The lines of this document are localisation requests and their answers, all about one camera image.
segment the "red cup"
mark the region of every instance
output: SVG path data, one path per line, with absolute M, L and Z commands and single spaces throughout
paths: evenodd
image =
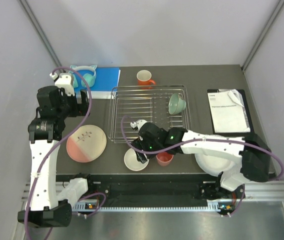
M 136 74 L 138 86 L 156 85 L 156 82 L 152 80 L 152 73 L 148 70 L 141 70 Z
M 162 167 L 169 165 L 171 163 L 173 157 L 174 157 L 174 155 L 168 154 L 167 152 L 161 152 L 158 155 L 156 155 L 157 162 Z

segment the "white plate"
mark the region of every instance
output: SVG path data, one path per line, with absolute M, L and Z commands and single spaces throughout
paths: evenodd
M 234 162 L 215 156 L 207 156 L 204 154 L 195 154 L 197 164 L 204 172 L 217 177 L 221 172 L 230 170 L 234 166 Z
M 148 165 L 148 162 L 149 161 L 146 163 L 141 163 L 137 161 L 136 153 L 132 148 L 128 149 L 124 155 L 124 163 L 126 167 L 132 171 L 143 170 Z
M 68 139 L 66 150 L 71 159 L 88 163 L 98 158 L 106 147 L 106 135 L 98 126 L 84 125 Z

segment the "metal floor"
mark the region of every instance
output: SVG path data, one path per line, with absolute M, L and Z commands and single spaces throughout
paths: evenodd
M 47 229 L 31 229 L 42 240 Z M 284 240 L 281 202 L 244 202 L 232 218 L 215 212 L 100 212 L 74 216 L 49 240 Z

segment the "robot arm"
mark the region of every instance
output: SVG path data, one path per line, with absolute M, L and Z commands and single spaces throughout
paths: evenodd
M 84 116 L 88 110 L 86 91 L 81 91 L 80 103 L 77 102 L 71 74 L 61 73 L 55 80 L 55 86 L 38 90 L 39 107 L 35 119 L 28 127 L 32 151 L 30 187 L 38 179 L 30 203 L 28 223 L 37 228 L 68 226 L 73 206 L 88 190 L 87 179 L 79 176 L 70 180 L 70 184 L 59 195 L 56 194 L 59 146 L 49 155 L 41 172 L 37 173 L 43 157 L 62 139 L 65 118 Z M 18 221 L 24 223 L 24 220 L 25 211 L 20 211 Z
M 169 154 L 197 154 L 212 156 L 233 162 L 233 167 L 222 171 L 218 176 L 218 187 L 228 191 L 234 191 L 240 185 L 249 181 L 268 181 L 268 170 L 270 157 L 265 153 L 246 147 L 241 144 L 230 144 L 224 142 L 206 141 L 206 138 L 216 140 L 235 140 L 238 142 L 248 142 L 257 145 L 268 151 L 267 145 L 256 135 L 248 137 L 225 138 L 215 135 L 203 135 L 184 128 L 171 128 L 166 131 L 155 124 L 145 120 L 138 120 L 131 123 L 131 127 L 138 130 L 139 137 L 132 142 L 137 149 L 158 151 L 175 144 L 188 140 L 200 139 L 201 141 L 189 142 L 169 151 Z M 155 154 L 142 154 L 137 152 L 137 160 L 145 163 L 148 159 L 155 157 Z

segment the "orange mug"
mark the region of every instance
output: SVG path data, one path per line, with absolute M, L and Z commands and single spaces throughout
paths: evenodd
M 148 70 L 140 70 L 136 77 L 139 86 L 156 85 L 156 82 L 151 79 L 152 73 Z

